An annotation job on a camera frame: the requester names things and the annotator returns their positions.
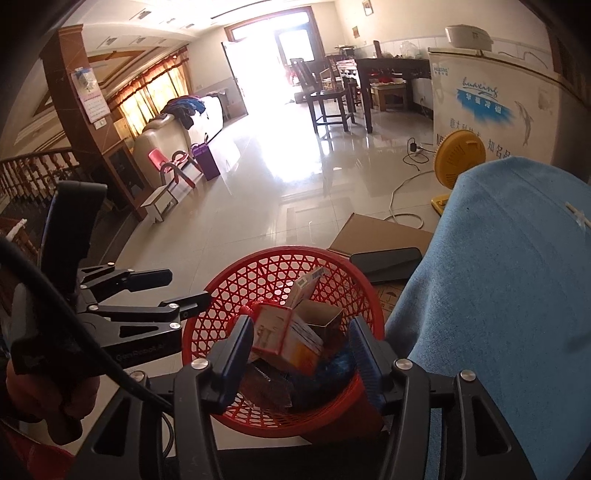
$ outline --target framed picture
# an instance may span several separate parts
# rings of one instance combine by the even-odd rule
[[[374,13],[374,8],[371,6],[371,0],[363,0],[361,4],[363,5],[363,11],[365,11],[366,17]]]

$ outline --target beige leather sofa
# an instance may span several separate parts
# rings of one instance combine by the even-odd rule
[[[193,126],[185,130],[181,122],[174,115],[167,115],[164,119],[152,120],[135,139],[134,159],[152,188],[161,186],[160,173],[156,170],[148,154],[158,148],[167,158],[172,158],[178,150],[190,151],[191,145],[202,144],[215,137],[223,127],[222,105],[218,98],[206,96],[205,112],[193,116]],[[173,174],[168,173],[167,180]]]

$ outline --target wooden stool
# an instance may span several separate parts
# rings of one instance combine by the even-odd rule
[[[163,213],[176,204],[178,204],[178,200],[168,191],[168,185],[162,185],[154,190],[152,195],[142,203],[142,207],[145,207],[148,217],[154,223],[164,221],[162,218]]]
[[[374,104],[378,106],[380,112],[386,111],[386,95],[395,95],[402,97],[402,108],[408,109],[406,99],[406,82],[404,83],[387,83],[385,85],[376,85],[371,87],[371,95]]]

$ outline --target red mesh net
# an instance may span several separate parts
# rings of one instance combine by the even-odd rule
[[[234,263],[220,273],[206,290],[212,295],[210,309],[189,319],[183,333],[183,364],[204,357],[212,345],[226,337],[226,324],[241,306],[254,300],[283,302],[293,281],[318,267],[328,273],[320,277],[312,300],[343,309],[347,329],[351,318],[361,315],[378,339],[384,337],[384,315],[377,295],[347,259],[313,247],[276,247],[262,250]],[[226,413],[217,419],[242,433],[260,437],[288,437],[318,429],[342,415],[363,394],[355,375],[332,402],[305,413],[285,414],[264,410],[238,394]]]

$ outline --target small white stool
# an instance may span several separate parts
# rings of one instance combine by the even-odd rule
[[[154,223],[164,221],[162,218],[163,213],[177,203],[178,200],[168,191],[168,185],[162,185],[154,190],[152,195],[142,203],[142,207],[145,207],[148,217],[150,217],[152,223]]]

